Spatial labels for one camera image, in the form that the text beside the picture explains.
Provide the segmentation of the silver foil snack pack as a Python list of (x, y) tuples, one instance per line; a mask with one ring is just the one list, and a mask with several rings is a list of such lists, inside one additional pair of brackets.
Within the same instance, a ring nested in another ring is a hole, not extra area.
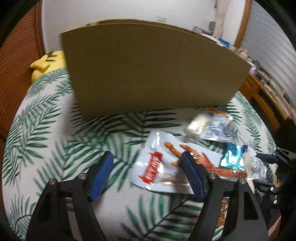
[(255, 150), (250, 147), (248, 147), (247, 152), (243, 154), (247, 179), (266, 181), (267, 167), (256, 155)]

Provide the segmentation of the blue foil snack pack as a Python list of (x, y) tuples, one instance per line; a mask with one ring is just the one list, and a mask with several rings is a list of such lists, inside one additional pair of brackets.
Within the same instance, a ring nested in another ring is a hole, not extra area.
[(233, 143), (227, 143), (226, 151), (223, 153), (220, 161), (220, 167), (243, 172), (245, 170), (243, 154), (247, 151), (248, 145), (240, 146)]

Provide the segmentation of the white red jerky pack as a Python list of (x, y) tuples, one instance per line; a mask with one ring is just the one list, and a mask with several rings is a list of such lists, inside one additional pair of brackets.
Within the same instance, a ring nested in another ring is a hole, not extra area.
[(180, 168), (184, 151), (189, 151), (207, 172), (214, 172), (222, 179), (233, 181), (247, 177), (245, 170), (219, 167), (222, 154), (193, 143), (182, 143), (170, 133), (152, 130), (133, 165), (132, 184), (153, 192), (192, 194), (189, 181)]

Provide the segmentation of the silver orange label pack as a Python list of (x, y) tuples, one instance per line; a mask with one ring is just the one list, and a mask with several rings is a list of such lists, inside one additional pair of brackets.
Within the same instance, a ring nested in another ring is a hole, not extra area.
[(205, 118), (201, 127), (200, 138), (217, 142), (232, 142), (234, 134), (230, 130), (233, 117), (215, 108), (203, 109), (201, 114)]

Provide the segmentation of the small white cake pack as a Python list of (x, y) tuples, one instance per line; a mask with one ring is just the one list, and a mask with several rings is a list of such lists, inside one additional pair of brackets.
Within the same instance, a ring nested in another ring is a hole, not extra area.
[(186, 131), (190, 135), (201, 135), (204, 128), (206, 127), (209, 119), (204, 114), (198, 114), (187, 126)]

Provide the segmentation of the palm leaf bed cover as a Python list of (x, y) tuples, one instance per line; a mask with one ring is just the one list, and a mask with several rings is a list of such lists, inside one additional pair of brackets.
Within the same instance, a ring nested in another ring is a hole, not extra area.
[(48, 181), (87, 172), (105, 151), (114, 166), (93, 205), (108, 240), (186, 240), (202, 204), (187, 194), (161, 194), (131, 183), (132, 166), (152, 130), (186, 142), (197, 108), (85, 118), (67, 68), (40, 77), (25, 95), (9, 130), (2, 170), (4, 208), (11, 229), (25, 240)]

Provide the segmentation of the wooden sideboard cabinet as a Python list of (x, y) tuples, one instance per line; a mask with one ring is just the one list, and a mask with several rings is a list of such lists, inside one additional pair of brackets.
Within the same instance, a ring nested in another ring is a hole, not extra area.
[(270, 132), (275, 133), (286, 120), (292, 118), (284, 100), (252, 74), (248, 74), (239, 91), (250, 102)]

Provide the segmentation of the brown cardboard box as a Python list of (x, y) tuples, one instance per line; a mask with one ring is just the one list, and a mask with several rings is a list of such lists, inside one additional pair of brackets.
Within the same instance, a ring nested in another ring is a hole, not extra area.
[(139, 20), (105, 20), (61, 34), (86, 117), (226, 105), (250, 64), (198, 33)]

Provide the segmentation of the pink vase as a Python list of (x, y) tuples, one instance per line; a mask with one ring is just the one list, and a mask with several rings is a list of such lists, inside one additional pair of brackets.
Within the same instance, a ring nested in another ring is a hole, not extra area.
[(240, 49), (239, 56), (242, 59), (247, 60), (247, 58), (248, 58), (248, 50), (247, 49)]

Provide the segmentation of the yellow plush toy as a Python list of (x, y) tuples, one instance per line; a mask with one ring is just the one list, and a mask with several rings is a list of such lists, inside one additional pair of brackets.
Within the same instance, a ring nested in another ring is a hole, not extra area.
[(33, 70), (32, 84), (43, 74), (63, 67), (66, 67), (64, 51), (49, 52), (30, 65), (30, 68)]

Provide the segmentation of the window roller blind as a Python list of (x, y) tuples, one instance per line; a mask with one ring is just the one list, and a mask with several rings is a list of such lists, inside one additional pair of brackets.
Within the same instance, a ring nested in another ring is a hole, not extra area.
[(272, 16), (252, 1), (242, 47), (280, 85), (295, 105), (295, 49)]

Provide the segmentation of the wooden louvered wardrobe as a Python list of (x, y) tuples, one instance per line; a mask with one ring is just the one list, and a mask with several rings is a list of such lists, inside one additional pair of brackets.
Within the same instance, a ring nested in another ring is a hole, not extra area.
[(1, 138), (31, 85), (30, 65), (45, 54), (42, 35), (42, 1), (29, 9), (11, 30), (1, 47)]

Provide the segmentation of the beige floral curtain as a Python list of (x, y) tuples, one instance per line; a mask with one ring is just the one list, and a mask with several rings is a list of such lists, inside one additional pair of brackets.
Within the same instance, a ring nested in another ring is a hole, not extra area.
[(224, 20), (228, 11), (230, 0), (216, 1), (216, 20), (213, 37), (216, 39), (222, 38), (224, 30)]

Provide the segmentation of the white wall switch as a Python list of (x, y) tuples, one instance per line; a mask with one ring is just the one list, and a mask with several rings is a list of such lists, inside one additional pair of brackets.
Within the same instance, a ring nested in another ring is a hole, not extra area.
[(163, 17), (160, 17), (160, 16), (158, 16), (158, 17), (157, 17), (157, 21), (158, 21), (158, 22), (163, 22), (163, 23), (165, 23), (165, 22), (167, 21), (167, 19), (166, 19), (166, 18), (163, 18)]

